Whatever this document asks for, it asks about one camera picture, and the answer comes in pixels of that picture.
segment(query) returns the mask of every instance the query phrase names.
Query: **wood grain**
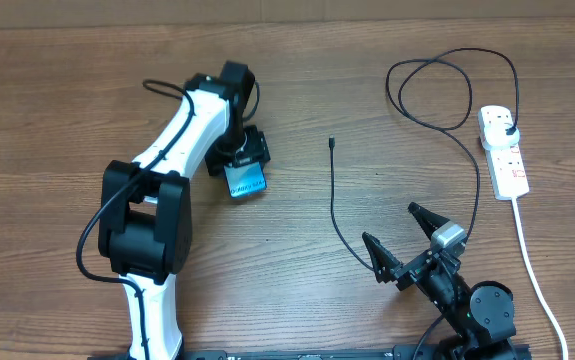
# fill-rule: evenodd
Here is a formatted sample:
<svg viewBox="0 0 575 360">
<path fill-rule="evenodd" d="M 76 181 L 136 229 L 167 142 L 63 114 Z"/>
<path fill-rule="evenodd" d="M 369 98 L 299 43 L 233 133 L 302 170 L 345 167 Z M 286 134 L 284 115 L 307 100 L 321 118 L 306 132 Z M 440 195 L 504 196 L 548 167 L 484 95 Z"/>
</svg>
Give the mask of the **wood grain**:
<svg viewBox="0 0 575 360">
<path fill-rule="evenodd" d="M 0 29 L 575 16 L 575 0 L 0 0 Z"/>
<path fill-rule="evenodd" d="M 105 166 L 145 149 L 177 107 L 140 81 L 217 74 L 227 59 L 249 64 L 262 86 L 254 122 L 272 155 L 269 188 L 236 203 L 204 169 L 193 179 L 195 237 L 178 282 L 187 347 L 414 343 L 437 311 L 418 291 L 377 284 L 336 237 L 327 137 L 337 139 L 337 219 L 362 256 L 364 230 L 403 260 L 427 246 L 406 212 L 410 201 L 469 225 L 468 158 L 394 113 L 383 90 L 391 64 L 461 46 L 492 48 L 516 64 L 532 188 L 520 201 L 525 233 L 575 358 L 575 18 L 552 18 L 0 31 L 0 359 L 81 359 L 129 346 L 123 290 L 78 273 L 77 238 L 98 207 Z M 474 109 L 513 107 L 501 60 L 450 59 L 472 79 Z M 447 68 L 423 70 L 404 96 L 410 111 L 437 124 L 458 121 L 466 107 L 464 81 Z M 529 343 L 536 359 L 558 358 L 511 206 L 493 198 L 475 121 L 455 132 L 479 160 L 483 185 L 461 272 L 470 284 L 511 288 L 516 342 Z M 93 239 L 85 261 L 110 274 Z M 450 333 L 441 325 L 430 341 Z"/>
</svg>

